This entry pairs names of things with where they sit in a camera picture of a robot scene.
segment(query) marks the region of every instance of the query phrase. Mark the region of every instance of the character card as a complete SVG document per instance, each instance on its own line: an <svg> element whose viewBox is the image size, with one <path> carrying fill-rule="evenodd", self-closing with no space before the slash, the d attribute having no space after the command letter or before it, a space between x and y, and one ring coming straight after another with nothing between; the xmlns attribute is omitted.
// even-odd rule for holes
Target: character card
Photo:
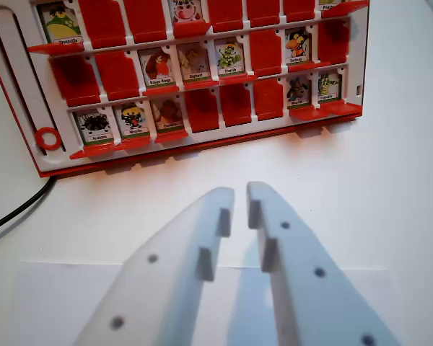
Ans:
<svg viewBox="0 0 433 346"><path fill-rule="evenodd" d="M325 11L326 9L331 9L332 7L337 6L343 0L319 0L319 10Z"/></svg>
<svg viewBox="0 0 433 346"><path fill-rule="evenodd" d="M215 40L216 61L219 76L230 76L245 72L244 47L235 37Z"/></svg>
<svg viewBox="0 0 433 346"><path fill-rule="evenodd" d="M173 98L151 100L152 113L157 133L181 130L184 128L180 104Z"/></svg>
<svg viewBox="0 0 433 346"><path fill-rule="evenodd" d="M172 22L190 22L202 19L201 0L168 0Z"/></svg>
<svg viewBox="0 0 433 346"><path fill-rule="evenodd" d="M336 71L319 73L318 102L341 99L341 75Z"/></svg>
<svg viewBox="0 0 433 346"><path fill-rule="evenodd" d="M311 105L311 81L306 75L295 76L287 79L289 91L287 92L287 108Z"/></svg>
<svg viewBox="0 0 433 346"><path fill-rule="evenodd" d="M144 110L136 104L114 107L114 113L122 139L149 136Z"/></svg>
<svg viewBox="0 0 433 346"><path fill-rule="evenodd" d="M62 1L37 5L37 11L48 43L68 44L83 41L74 11Z"/></svg>
<svg viewBox="0 0 433 346"><path fill-rule="evenodd" d="M287 65L311 60L311 35L305 27L286 30L285 56Z"/></svg>
<svg viewBox="0 0 433 346"><path fill-rule="evenodd" d="M179 45L177 49L184 83L201 81L211 77L209 54L199 42Z"/></svg>
<svg viewBox="0 0 433 346"><path fill-rule="evenodd" d="M138 52L146 87L164 87L175 84L172 59L161 48Z"/></svg>
<svg viewBox="0 0 433 346"><path fill-rule="evenodd" d="M113 141L108 117L97 110L74 112L75 122L85 146Z"/></svg>

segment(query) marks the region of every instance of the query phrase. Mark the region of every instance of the screw hole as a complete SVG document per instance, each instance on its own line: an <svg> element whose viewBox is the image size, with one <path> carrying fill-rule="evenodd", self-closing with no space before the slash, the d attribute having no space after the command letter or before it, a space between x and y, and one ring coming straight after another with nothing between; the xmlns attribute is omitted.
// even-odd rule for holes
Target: screw hole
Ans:
<svg viewBox="0 0 433 346"><path fill-rule="evenodd" d="M325 277L325 270L323 268L316 268L315 269L315 275L319 278L324 278Z"/></svg>
<svg viewBox="0 0 433 346"><path fill-rule="evenodd" d="M154 262L157 262L158 259L159 259L159 256L157 256L156 254L150 254L147 257L147 262L154 263Z"/></svg>
<svg viewBox="0 0 433 346"><path fill-rule="evenodd" d="M362 344L366 346L375 346L375 339L372 335L363 335L361 338Z"/></svg>
<svg viewBox="0 0 433 346"><path fill-rule="evenodd" d="M123 326L124 320L121 316L116 316L110 322L110 327L114 330L120 329Z"/></svg>

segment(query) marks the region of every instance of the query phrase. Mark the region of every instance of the white paper sheet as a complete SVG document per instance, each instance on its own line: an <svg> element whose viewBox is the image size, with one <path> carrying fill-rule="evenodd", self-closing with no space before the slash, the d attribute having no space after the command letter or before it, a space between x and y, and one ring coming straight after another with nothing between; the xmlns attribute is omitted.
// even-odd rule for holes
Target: white paper sheet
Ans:
<svg viewBox="0 0 433 346"><path fill-rule="evenodd" d="M68 346L88 321L120 265L22 263L12 304L9 346ZM387 270L345 270L398 336ZM219 267L206 283L193 346L277 345L269 276L259 268Z"/></svg>

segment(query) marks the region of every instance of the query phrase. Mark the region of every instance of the red plastic frame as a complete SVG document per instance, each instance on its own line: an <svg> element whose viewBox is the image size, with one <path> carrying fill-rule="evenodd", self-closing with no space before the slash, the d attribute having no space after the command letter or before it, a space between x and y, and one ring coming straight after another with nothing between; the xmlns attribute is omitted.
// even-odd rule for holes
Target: red plastic frame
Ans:
<svg viewBox="0 0 433 346"><path fill-rule="evenodd" d="M125 52L115 50L95 54L95 60L110 101L139 96L135 65Z"/></svg>
<svg viewBox="0 0 433 346"><path fill-rule="evenodd" d="M79 6L93 48L126 44L121 7L116 0L79 0Z"/></svg>
<svg viewBox="0 0 433 346"><path fill-rule="evenodd" d="M45 139L43 138L43 135L45 133L51 133L55 136L56 142L54 144L47 144L45 143ZM45 150L56 150L58 149L63 141L61 140L61 136L59 135L59 132L55 128L41 128L35 133L35 141L37 142L37 145Z"/></svg>

